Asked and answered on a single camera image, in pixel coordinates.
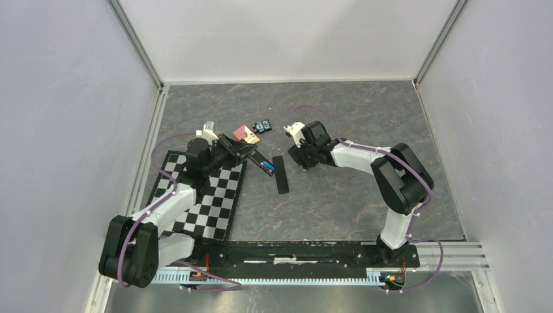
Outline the black remote control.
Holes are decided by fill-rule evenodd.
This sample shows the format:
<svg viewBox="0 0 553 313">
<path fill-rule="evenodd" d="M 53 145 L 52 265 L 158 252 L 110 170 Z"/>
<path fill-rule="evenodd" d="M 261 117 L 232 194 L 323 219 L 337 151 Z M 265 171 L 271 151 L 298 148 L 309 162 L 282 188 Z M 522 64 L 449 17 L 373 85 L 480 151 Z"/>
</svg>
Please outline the black remote control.
<svg viewBox="0 0 553 313">
<path fill-rule="evenodd" d="M 269 177 L 272 177 L 275 174 L 275 171 L 270 171 L 267 169 L 264 165 L 264 161 L 268 161 L 261 153 L 259 153 L 257 150 L 254 150 L 249 154 L 248 158 L 255 163 L 263 172 L 265 172 Z"/>
</svg>

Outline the blue battery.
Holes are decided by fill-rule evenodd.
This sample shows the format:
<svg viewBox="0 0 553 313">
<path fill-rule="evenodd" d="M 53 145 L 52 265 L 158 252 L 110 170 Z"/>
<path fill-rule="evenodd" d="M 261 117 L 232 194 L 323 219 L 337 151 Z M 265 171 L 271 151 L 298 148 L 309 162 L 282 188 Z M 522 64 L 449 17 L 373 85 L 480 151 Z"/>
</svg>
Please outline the blue battery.
<svg viewBox="0 0 553 313">
<path fill-rule="evenodd" d="M 264 165 L 267 169 L 269 169 L 270 171 L 275 171 L 274 166 L 273 166 L 270 162 L 264 161 L 264 162 L 263 162 L 263 165 Z"/>
</svg>

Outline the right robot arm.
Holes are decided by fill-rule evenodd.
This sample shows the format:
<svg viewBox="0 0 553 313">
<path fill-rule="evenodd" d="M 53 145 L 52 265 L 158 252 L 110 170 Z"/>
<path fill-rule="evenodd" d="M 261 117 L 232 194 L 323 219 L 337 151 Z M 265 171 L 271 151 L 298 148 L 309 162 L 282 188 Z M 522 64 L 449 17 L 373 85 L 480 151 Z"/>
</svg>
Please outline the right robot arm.
<svg viewBox="0 0 553 313">
<path fill-rule="evenodd" d="M 393 266 L 408 246 L 410 227 L 418 208 L 434 188 L 425 167 L 405 143 L 393 147 L 371 147 L 344 138 L 331 138 L 319 121 L 284 127 L 293 139 L 288 153 L 303 170 L 318 164 L 350 168 L 372 175 L 387 205 L 385 226 L 376 240 L 378 261 Z"/>
</svg>

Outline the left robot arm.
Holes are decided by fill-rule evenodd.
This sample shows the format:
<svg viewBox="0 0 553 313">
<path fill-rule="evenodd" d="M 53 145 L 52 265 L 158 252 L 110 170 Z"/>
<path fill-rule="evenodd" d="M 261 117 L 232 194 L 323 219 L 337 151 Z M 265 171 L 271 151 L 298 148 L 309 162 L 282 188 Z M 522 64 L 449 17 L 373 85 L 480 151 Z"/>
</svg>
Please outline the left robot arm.
<svg viewBox="0 0 553 313">
<path fill-rule="evenodd" d="M 192 266 L 200 264 L 205 249 L 193 237 L 183 233 L 167 237 L 162 234 L 179 215 L 201 203 L 213 172 L 246 160 L 267 175 L 274 174 L 274 166 L 255 144 L 239 142 L 224 134 L 190 140 L 183 171 L 177 177 L 159 171 L 172 182 L 170 189 L 141 211 L 111 219 L 98 263 L 99 274 L 115 279 L 124 288 L 145 288 L 160 267 L 180 260 Z"/>
</svg>

